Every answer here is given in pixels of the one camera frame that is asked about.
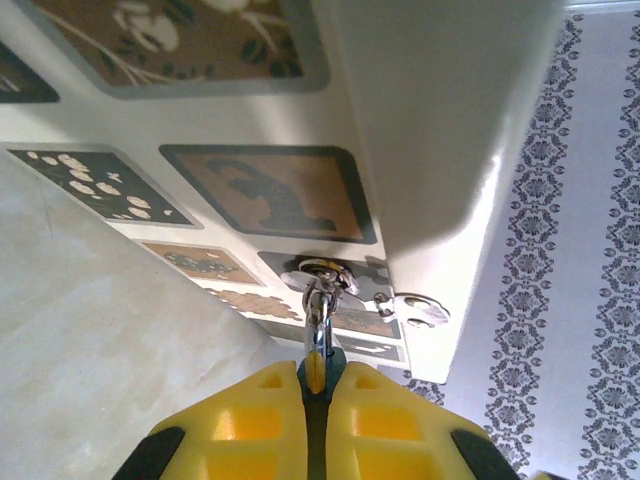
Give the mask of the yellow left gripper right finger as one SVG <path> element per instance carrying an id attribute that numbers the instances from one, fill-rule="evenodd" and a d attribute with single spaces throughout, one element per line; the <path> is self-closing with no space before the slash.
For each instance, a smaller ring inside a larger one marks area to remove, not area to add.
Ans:
<path id="1" fill-rule="evenodd" d="M 334 390 L 326 430 L 328 479 L 514 479 L 479 425 L 359 362 Z"/>

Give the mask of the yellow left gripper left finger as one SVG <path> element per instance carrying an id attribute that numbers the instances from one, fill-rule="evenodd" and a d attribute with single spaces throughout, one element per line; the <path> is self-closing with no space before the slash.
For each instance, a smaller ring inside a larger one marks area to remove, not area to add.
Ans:
<path id="1" fill-rule="evenodd" d="M 276 362 L 164 419 L 116 479 L 305 479 L 305 410 L 293 361 Z"/>

